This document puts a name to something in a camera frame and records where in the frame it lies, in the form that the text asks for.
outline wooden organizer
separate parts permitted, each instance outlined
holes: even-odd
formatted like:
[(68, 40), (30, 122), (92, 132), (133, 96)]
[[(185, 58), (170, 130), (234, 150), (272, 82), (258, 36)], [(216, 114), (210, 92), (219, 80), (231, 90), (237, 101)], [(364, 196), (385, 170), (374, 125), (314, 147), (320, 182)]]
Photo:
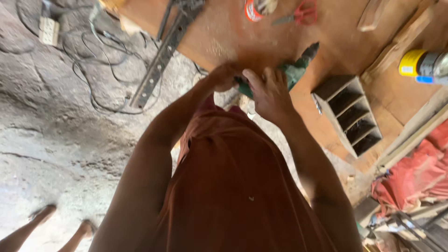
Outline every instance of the wooden organizer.
[(358, 76), (330, 77), (311, 95), (354, 157), (360, 157), (383, 138)]

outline metal bar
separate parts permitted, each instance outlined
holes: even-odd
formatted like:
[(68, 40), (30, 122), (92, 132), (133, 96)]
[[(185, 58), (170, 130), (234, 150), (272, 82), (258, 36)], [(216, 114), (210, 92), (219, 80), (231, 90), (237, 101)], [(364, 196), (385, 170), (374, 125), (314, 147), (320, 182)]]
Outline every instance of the metal bar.
[(171, 7), (172, 7), (173, 3), (174, 3), (174, 0), (169, 0), (167, 8), (165, 10), (164, 17), (162, 18), (162, 22), (160, 23), (160, 26), (159, 26), (159, 31), (157, 32), (157, 37), (155, 39), (156, 41), (160, 41), (160, 39), (162, 38), (162, 35), (164, 33), (165, 26), (167, 24), (168, 17), (171, 12)]
[(426, 239), (423, 239), (419, 234), (417, 234), (417, 232), (415, 232), (415, 230), (413, 230), (412, 228), (408, 227), (408, 225), (406, 225), (397, 215), (393, 214), (392, 218), (395, 220), (395, 222), (397, 222), (398, 225), (405, 227), (409, 232), (412, 233), (413, 236), (415, 236), (417, 239), (419, 239), (421, 242), (423, 242), (426, 246), (430, 247), (435, 252), (439, 252), (440, 251), (440, 249), (438, 249), (432, 243), (430, 243)]
[(437, 214), (437, 216), (435, 216), (434, 218), (428, 220), (428, 222), (426, 222), (423, 225), (423, 229), (427, 230), (428, 228), (430, 228), (432, 226), (432, 224), (434, 224), (434, 222), (440, 220), (441, 218), (445, 217), (445, 215), (448, 214), (448, 208), (446, 208), (445, 210), (443, 210), (442, 212), (440, 212), (439, 214)]
[(172, 54), (186, 33), (188, 25), (194, 21), (201, 10), (202, 6), (197, 7), (195, 10), (184, 9), (177, 13), (176, 19), (168, 30), (167, 36), (163, 40), (157, 55), (152, 60), (145, 78), (132, 97), (129, 104), (131, 107), (140, 109), (145, 107), (152, 91), (162, 77), (162, 73), (165, 71)]
[(426, 234), (426, 237), (431, 240), (435, 245), (437, 245), (437, 247), (439, 247), (441, 250), (448, 252), (442, 245), (439, 244), (438, 240), (436, 237), (434, 237), (430, 232), (428, 232), (427, 230), (423, 229), (417, 222), (415, 222), (411, 217), (409, 217), (407, 214), (403, 213), (403, 212), (398, 212), (399, 215), (401, 215), (402, 217), (404, 217), (405, 219), (407, 219), (409, 222), (412, 223), (412, 225), (414, 225), (414, 227), (421, 229), (423, 231), (423, 233)]

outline power strip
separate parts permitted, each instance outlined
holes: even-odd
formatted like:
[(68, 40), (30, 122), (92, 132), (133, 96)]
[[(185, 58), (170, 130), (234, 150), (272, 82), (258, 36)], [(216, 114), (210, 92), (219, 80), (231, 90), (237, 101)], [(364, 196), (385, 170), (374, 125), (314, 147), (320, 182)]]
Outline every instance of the power strip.
[(57, 45), (59, 34), (59, 22), (49, 17), (40, 17), (39, 22), (39, 40), (46, 45)]

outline dirt floor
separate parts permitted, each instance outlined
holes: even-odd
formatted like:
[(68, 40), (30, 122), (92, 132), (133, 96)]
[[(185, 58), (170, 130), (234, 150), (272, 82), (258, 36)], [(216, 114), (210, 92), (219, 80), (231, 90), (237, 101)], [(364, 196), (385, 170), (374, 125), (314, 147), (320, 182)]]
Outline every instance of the dirt floor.
[[(61, 17), (62, 38), (71, 52), (88, 57), (80, 36), (88, 30), (89, 1), (57, 0), (71, 8)], [(27, 223), (28, 215), (47, 204), (57, 204), (55, 215), (29, 237), (22, 251), (57, 251), (76, 231), (82, 219), (99, 225), (126, 162), (139, 136), (162, 109), (193, 85), (197, 73), (192, 61), (179, 53), (171, 59), (146, 110), (139, 115), (97, 112), (89, 89), (72, 71), (73, 61), (57, 48), (39, 42), (40, 0), (0, 0), (0, 239)], [(126, 47), (149, 62), (156, 48), (149, 37), (128, 36), (118, 21), (102, 15), (96, 25), (119, 37)], [(86, 36), (98, 45), (91, 33)], [(92, 46), (101, 60), (97, 47)], [(122, 53), (101, 47), (110, 60)], [(129, 57), (115, 74), (133, 83), (116, 81), (107, 65), (83, 65), (98, 101), (120, 107), (133, 94), (145, 73), (139, 59)], [(220, 106), (236, 95), (215, 95)], [(300, 188), (290, 150), (282, 133), (256, 115), (254, 121), (277, 143)], [(178, 149), (174, 149), (173, 169)], [(374, 170), (361, 174), (328, 151), (352, 203), (369, 190)], [(87, 251), (83, 241), (77, 251)]]

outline brown t-shirt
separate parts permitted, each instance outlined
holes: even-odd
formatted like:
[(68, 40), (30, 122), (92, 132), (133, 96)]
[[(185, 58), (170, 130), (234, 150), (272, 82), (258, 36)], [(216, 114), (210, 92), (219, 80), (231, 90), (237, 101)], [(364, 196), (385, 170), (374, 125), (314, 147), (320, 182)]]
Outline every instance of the brown t-shirt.
[(244, 114), (217, 110), (190, 122), (156, 230), (138, 251), (336, 250), (278, 147)]

